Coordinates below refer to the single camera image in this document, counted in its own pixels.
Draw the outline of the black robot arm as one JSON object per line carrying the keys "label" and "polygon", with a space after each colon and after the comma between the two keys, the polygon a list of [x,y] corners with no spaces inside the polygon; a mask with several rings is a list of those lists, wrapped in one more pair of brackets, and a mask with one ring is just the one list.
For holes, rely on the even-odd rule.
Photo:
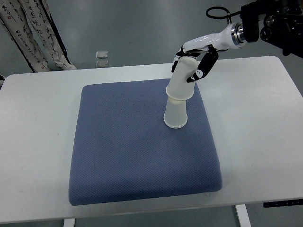
{"label": "black robot arm", "polygon": [[303,57],[303,3],[301,0],[257,0],[241,7],[244,38],[259,38],[290,54]]}

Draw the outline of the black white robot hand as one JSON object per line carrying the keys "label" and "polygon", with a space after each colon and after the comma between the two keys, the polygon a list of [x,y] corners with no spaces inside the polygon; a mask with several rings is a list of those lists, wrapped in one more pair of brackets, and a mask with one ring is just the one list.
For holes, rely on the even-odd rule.
{"label": "black white robot hand", "polygon": [[220,33],[204,35],[185,42],[176,53],[171,72],[175,71],[179,59],[191,57],[196,59],[205,53],[196,71],[187,78],[187,83],[198,81],[207,76],[219,58],[219,52],[229,49],[239,49],[246,43],[243,25],[240,23],[229,24]]}

